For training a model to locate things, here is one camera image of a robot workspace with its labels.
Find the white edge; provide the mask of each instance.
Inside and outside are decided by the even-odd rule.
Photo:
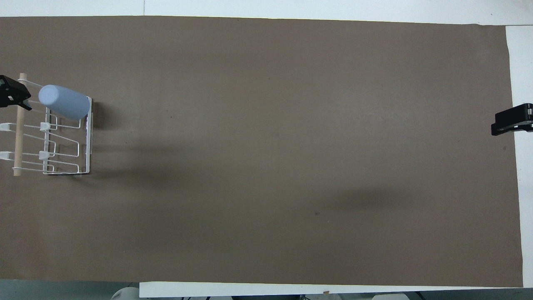
[[[533,26],[508,26],[507,47],[511,69],[513,106],[533,102]],[[514,134],[523,284],[533,287],[533,132]]]
[[[0,17],[144,15],[144,0],[2,0]]]
[[[501,0],[146,0],[145,15],[530,25],[533,3]]]
[[[440,286],[344,286],[344,285],[278,285],[267,283],[167,282],[140,283],[139,296],[147,297],[206,297],[254,295],[311,295],[343,293],[387,293],[396,291],[495,289],[495,287]]]

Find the white plastic clip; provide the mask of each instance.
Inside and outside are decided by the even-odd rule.
[[[52,127],[52,125],[48,122],[41,122],[41,128],[40,131],[46,131],[49,130]]]
[[[5,161],[10,160],[9,154],[10,154],[9,151],[0,151],[0,160],[5,160]]]
[[[0,123],[0,131],[11,131],[9,125],[9,123]]]
[[[52,154],[48,151],[39,151],[39,159],[40,160],[47,160],[52,156]]]

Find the brown surface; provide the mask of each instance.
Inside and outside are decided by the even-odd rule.
[[[512,105],[504,27],[0,28],[2,74],[98,102],[92,174],[0,164],[3,278],[522,285],[513,135],[490,136]]]

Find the wooden rod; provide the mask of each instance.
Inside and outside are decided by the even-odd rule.
[[[28,80],[26,73],[20,73],[20,79]],[[15,133],[15,168],[22,168],[22,144],[24,138],[24,112],[25,109],[17,106],[17,131]],[[22,170],[14,169],[13,176],[21,176]]]

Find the blue cylinder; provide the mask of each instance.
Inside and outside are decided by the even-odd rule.
[[[86,116],[91,107],[87,96],[52,84],[41,88],[39,101],[52,111],[72,120],[79,120]]]

